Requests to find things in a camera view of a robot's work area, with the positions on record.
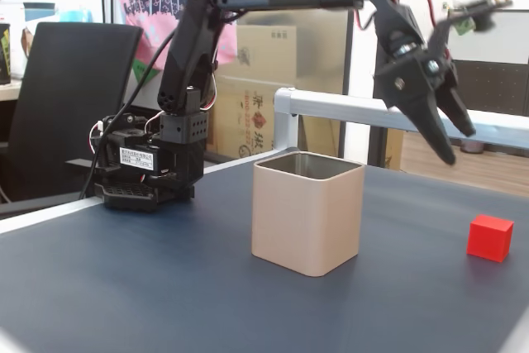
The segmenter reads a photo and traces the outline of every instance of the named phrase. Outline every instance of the desk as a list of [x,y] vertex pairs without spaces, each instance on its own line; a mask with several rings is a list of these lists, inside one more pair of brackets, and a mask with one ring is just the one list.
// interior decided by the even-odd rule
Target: desk
[[21,84],[21,80],[12,79],[10,84],[0,85],[0,102],[17,100]]
[[[525,198],[368,167],[359,255],[311,279],[251,255],[238,163],[155,214],[0,223],[52,218],[0,236],[1,327],[34,353],[496,353],[529,304]],[[465,254],[480,212],[516,222],[502,264]]]

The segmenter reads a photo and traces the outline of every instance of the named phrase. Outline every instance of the square metal container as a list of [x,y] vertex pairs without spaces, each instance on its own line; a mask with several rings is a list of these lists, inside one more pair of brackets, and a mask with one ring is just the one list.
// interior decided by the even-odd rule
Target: square metal container
[[358,254],[365,167],[307,152],[254,165],[252,254],[323,276]]

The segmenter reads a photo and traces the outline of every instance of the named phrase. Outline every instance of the black robotic arm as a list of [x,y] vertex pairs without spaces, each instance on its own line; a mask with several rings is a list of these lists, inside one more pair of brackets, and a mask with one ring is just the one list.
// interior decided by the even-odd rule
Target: black robotic arm
[[153,210],[157,203],[193,196],[203,176],[207,112],[201,111],[216,68],[222,28],[246,12],[304,8],[359,9],[372,2],[374,26],[388,63],[374,76],[388,107],[398,107],[447,164],[455,163],[440,108],[466,136],[475,133],[457,93],[455,67],[446,49],[450,25],[487,17],[508,0],[483,0],[441,21],[428,47],[408,6],[393,0],[188,0],[174,33],[158,94],[160,132],[137,128],[145,120],[123,114],[105,123],[96,142],[94,190],[112,207]]

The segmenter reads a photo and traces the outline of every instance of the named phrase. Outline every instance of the red block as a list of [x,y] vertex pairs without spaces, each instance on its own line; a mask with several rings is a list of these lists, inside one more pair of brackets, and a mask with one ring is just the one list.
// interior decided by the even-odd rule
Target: red block
[[512,225],[507,219],[478,215],[470,223],[466,253],[503,262],[511,245]]

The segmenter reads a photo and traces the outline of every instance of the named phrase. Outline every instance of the chair backrest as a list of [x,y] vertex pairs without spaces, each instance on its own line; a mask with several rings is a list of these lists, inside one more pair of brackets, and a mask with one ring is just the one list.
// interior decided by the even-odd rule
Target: chair backrest
[[122,105],[141,33],[125,25],[37,26],[3,173],[12,200],[80,190],[82,177],[64,162],[92,159],[88,132]]

